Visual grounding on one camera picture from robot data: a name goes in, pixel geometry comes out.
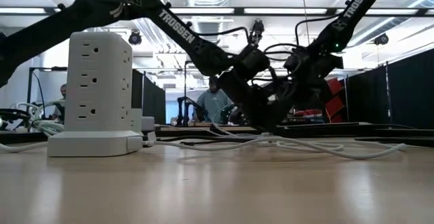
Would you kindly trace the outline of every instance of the ceiling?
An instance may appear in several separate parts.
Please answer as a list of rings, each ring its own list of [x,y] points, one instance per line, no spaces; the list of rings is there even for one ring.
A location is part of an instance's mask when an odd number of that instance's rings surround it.
[[[0,0],[0,7],[55,7],[59,1],[66,5],[73,0]],[[346,0],[162,0],[170,1],[174,7],[201,6],[203,2],[216,7],[337,7],[344,8]],[[375,8],[400,8],[434,6],[434,0],[377,0]],[[3,28],[26,27],[46,16],[1,15],[0,26]],[[238,26],[250,28],[255,20],[262,20],[265,26],[263,38],[259,44],[260,49],[275,43],[294,43],[294,27],[302,20],[314,19],[306,16],[182,16],[184,21],[192,21],[193,29],[197,32],[225,31]],[[308,45],[327,25],[328,21],[310,22],[302,24],[298,29],[300,44]],[[352,41],[351,48],[347,48],[341,55],[344,57],[346,69],[374,68],[385,61],[399,60],[405,56],[432,48],[434,36],[434,22],[432,18],[388,18],[365,17],[358,23]],[[143,42],[133,46],[135,53],[135,66],[146,68],[151,77],[160,85],[175,84],[176,88],[183,88],[182,73],[178,71],[164,71],[164,69],[182,68],[188,58],[179,54],[179,48],[169,37],[159,31],[152,23],[146,20],[121,21],[110,26],[104,26],[104,31],[114,31],[128,38],[131,30],[139,29]],[[389,36],[386,45],[374,45],[371,36],[381,33]],[[219,46],[228,52],[239,52],[246,44],[243,33],[232,33],[215,37],[219,39]],[[274,67],[281,67],[281,62],[274,62]],[[206,86],[206,78],[193,70],[188,74],[188,87],[198,88]],[[342,76],[350,71],[335,72],[334,75]]]

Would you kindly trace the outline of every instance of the robotic arm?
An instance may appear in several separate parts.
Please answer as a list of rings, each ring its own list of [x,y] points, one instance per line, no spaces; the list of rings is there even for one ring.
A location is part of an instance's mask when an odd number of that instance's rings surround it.
[[[250,87],[247,81],[267,69],[270,61],[255,43],[249,43],[240,54],[231,56],[217,45],[200,38],[170,11],[170,3],[160,0],[75,0],[70,7],[37,22],[0,41],[0,87],[16,68],[32,57],[66,40],[77,31],[106,26],[119,20],[150,18],[191,57],[202,74],[219,75],[219,86],[239,106],[251,125],[269,132],[293,104],[308,99],[321,87],[323,78],[342,59],[331,52],[341,51],[352,37],[355,25],[375,0],[352,0],[338,19],[330,23],[308,47],[297,47],[284,67],[291,80],[273,81],[278,99],[269,101],[269,90]]]

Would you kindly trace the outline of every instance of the man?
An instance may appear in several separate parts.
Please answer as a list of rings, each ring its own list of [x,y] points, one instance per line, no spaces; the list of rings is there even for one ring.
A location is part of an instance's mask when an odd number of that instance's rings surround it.
[[[66,84],[63,84],[60,86],[60,93],[62,94],[62,98],[59,99],[59,101],[65,101],[65,99],[66,99]],[[53,119],[59,119],[59,121],[63,123],[65,104],[60,105],[60,106],[63,107],[63,111],[60,111],[58,106],[56,106],[56,108],[54,109],[54,113],[53,113]]]
[[[222,123],[221,111],[232,102],[229,97],[217,86],[217,77],[210,77],[210,88],[201,94],[197,99],[197,104],[203,107],[208,114],[205,122]]]

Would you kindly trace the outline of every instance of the wooden table surface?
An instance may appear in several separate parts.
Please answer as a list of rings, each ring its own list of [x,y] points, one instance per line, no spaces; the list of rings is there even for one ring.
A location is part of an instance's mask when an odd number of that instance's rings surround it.
[[[258,147],[0,154],[1,224],[416,224],[434,223],[433,207],[433,149],[367,161]]]

